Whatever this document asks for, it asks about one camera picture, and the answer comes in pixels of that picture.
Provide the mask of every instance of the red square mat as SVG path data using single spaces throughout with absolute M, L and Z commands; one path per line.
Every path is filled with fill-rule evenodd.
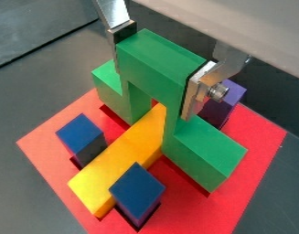
M 54 132 L 84 113 L 111 144 L 125 128 L 100 110 L 101 106 L 96 91 L 91 90 L 22 136 L 17 145 L 88 233 L 135 233 L 115 209 L 99 221 L 66 186 L 79 170 Z M 161 158 L 149 169 L 165 185 L 161 205 L 139 233 L 232 232 L 286 132 L 242 105 L 235 107 L 221 131 L 248 149 L 231 177 L 207 197 Z

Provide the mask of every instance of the green horizontal block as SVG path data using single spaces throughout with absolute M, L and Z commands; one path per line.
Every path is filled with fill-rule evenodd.
M 188 122 L 179 118 L 187 77 L 205 60 L 147 29 L 123 40 L 116 51 L 121 95 L 108 97 L 111 91 L 97 84 L 97 91 L 105 92 L 101 100 L 109 108 L 128 109 L 129 122 L 149 110 L 151 99 L 165 106 L 164 155 L 208 192 L 213 191 L 235 170 L 246 149 L 196 115 Z M 95 75 L 99 80 L 107 70 L 101 71 Z

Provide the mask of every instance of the yellow block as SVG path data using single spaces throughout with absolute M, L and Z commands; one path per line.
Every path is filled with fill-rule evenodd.
M 115 206 L 108 189 L 123 173 L 135 162 L 148 168 L 163 154 L 164 116 L 165 107 L 157 104 L 68 182 L 99 218 Z

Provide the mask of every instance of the blue cube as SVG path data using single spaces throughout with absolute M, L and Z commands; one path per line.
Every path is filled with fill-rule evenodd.
M 60 140 L 84 167 L 107 148 L 103 131 L 81 113 L 57 132 Z
M 164 185 L 133 163 L 108 191 L 125 217 L 140 228 L 159 206 Z

